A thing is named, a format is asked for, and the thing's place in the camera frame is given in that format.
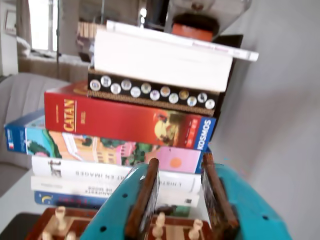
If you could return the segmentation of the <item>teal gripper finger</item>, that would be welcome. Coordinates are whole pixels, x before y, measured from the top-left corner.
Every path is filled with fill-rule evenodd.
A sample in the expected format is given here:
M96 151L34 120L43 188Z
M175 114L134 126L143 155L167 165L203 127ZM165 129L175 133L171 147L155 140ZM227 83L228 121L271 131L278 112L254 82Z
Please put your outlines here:
M290 240L277 212L234 170L203 154L201 185L214 240Z
M79 237L81 240L143 240L156 208L159 160L140 163L125 176Z

